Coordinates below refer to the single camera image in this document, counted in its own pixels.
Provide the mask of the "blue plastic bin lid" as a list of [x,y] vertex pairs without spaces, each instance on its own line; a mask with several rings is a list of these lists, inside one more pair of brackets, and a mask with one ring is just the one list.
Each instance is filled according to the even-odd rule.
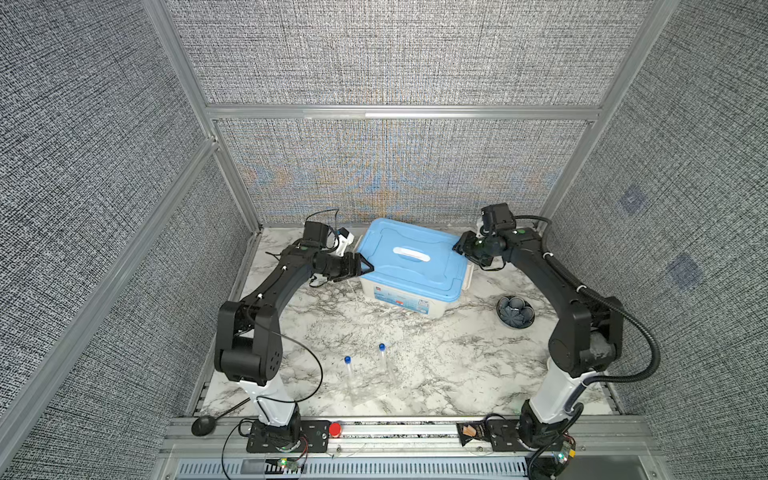
[[374,267],[365,279],[451,303],[463,291],[468,268],[468,260],[453,250],[458,241],[450,233],[379,218],[357,252]]

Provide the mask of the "white plastic storage bin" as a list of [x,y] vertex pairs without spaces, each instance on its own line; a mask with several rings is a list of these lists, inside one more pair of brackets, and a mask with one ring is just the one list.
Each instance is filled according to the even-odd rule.
[[387,287],[377,282],[360,278],[363,293],[372,300],[420,313],[429,318],[440,318],[445,311],[458,305],[459,298],[471,285],[473,268],[469,268],[463,279],[459,296],[451,302],[431,299],[423,295],[406,292],[394,287]]

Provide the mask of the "blue capped test tube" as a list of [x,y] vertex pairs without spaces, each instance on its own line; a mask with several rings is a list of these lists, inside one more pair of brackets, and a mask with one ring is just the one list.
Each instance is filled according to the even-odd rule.
[[347,385],[350,389],[353,389],[355,386],[355,373],[354,368],[352,364],[352,358],[350,356],[344,357],[344,365],[346,368],[346,381]]
[[385,373],[388,373],[390,369],[389,369],[387,346],[384,343],[380,343],[378,345],[378,351],[379,351],[380,365],[381,365],[382,371]]

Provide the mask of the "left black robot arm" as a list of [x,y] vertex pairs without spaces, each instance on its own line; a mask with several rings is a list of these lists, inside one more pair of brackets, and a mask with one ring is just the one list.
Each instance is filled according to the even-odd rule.
[[266,279],[240,300],[219,309],[214,368],[247,393],[257,409],[251,431],[269,447],[289,451],[301,440],[299,402],[278,371],[283,360],[280,316],[294,294],[317,277],[341,282],[374,271],[350,249],[354,235],[308,216],[302,236],[276,255]]

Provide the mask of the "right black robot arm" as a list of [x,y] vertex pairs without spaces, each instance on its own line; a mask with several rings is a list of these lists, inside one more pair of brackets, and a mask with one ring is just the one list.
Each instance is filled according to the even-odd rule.
[[[650,378],[661,363],[650,330],[614,297],[600,295],[572,274],[547,246],[547,226],[518,226],[505,203],[482,208],[481,226],[464,232],[453,249],[487,268],[494,260],[524,273],[550,302],[558,321],[548,341],[548,372],[537,393],[525,401],[518,421],[521,443],[546,448],[563,436],[581,411],[579,399],[595,383],[635,383]],[[629,375],[609,375],[623,353],[623,327],[634,326],[650,349],[648,365]]]

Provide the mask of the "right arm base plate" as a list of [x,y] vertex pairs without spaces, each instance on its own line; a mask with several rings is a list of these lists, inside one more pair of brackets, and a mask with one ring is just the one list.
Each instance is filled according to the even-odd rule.
[[494,417],[486,422],[486,430],[494,452],[528,452],[529,448],[520,440],[517,419]]

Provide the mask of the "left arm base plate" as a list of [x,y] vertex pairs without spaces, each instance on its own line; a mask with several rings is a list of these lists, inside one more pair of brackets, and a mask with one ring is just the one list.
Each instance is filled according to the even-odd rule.
[[250,428],[246,443],[248,453],[326,453],[331,438],[331,422],[300,420],[287,426],[269,426],[256,421]]

